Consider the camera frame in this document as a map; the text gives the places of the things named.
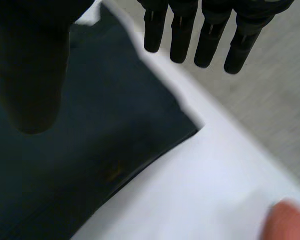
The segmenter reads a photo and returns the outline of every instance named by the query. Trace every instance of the white surface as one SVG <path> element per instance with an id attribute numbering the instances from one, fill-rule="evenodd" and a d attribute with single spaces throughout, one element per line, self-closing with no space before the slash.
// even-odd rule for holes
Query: white surface
<path id="1" fill-rule="evenodd" d="M 126 26 L 135 26 L 112 1 Z M 140 57 L 204 128 L 165 154 L 103 205 L 73 240 L 256 240 L 269 207 L 300 203 L 300 185 L 196 82 L 163 53 Z"/>

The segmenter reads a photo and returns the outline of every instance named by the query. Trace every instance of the dark shape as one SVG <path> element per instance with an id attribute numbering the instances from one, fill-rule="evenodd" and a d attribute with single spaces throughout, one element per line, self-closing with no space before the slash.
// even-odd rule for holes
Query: dark shape
<path id="1" fill-rule="evenodd" d="M 227 22 L 228 19 L 213 25 L 204 21 L 194 57 L 196 66 L 207 68 L 210 65 Z"/>
<path id="2" fill-rule="evenodd" d="M 71 32 L 53 127 L 22 135 L 0 106 L 0 240 L 70 239 L 125 184 L 198 130 L 104 6 L 100 22 Z"/>
<path id="3" fill-rule="evenodd" d="M 237 74 L 243 67 L 250 51 L 258 38 L 258 33 L 247 36 L 241 35 L 238 31 L 235 32 L 231 47 L 224 63 L 224 70 L 230 74 Z"/>
<path id="4" fill-rule="evenodd" d="M 146 10 L 144 15 L 145 21 L 145 36 L 144 48 L 150 53 L 156 53 L 161 44 L 166 10 L 163 11 L 150 11 Z"/>
<path id="5" fill-rule="evenodd" d="M 174 15 L 172 21 L 172 42 L 170 50 L 170 59 L 178 64 L 181 64 L 186 59 L 188 53 L 196 9 L 189 16 Z"/>

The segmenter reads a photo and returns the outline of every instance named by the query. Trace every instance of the black mechanical finger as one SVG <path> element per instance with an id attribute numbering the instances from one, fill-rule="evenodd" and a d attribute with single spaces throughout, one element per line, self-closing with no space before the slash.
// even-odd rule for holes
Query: black mechanical finger
<path id="1" fill-rule="evenodd" d="M 169 0 L 169 4 L 174 13 L 170 59 L 181 64 L 190 45 L 198 0 Z"/>
<path id="2" fill-rule="evenodd" d="M 237 12 L 237 29 L 224 70 L 237 74 L 243 67 L 254 43 L 262 29 L 269 24 L 275 14 L 288 9 L 294 0 L 237 0 L 234 10 Z"/>
<path id="3" fill-rule="evenodd" d="M 231 12 L 232 0 L 202 0 L 205 20 L 194 57 L 198 67 L 210 65 Z"/>
<path id="4" fill-rule="evenodd" d="M 145 8 L 145 36 L 144 48 L 151 53 L 159 50 L 166 11 L 168 9 L 168 0 L 138 0 Z"/>

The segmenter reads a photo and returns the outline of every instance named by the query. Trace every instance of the dark fabric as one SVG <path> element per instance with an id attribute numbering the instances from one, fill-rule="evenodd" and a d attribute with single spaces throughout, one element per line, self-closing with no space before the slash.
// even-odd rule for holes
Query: dark fabric
<path id="1" fill-rule="evenodd" d="M 0 105 L 0 240 L 67 240 L 122 186 L 197 132 L 105 7 L 74 25 L 53 127 L 25 136 Z"/>

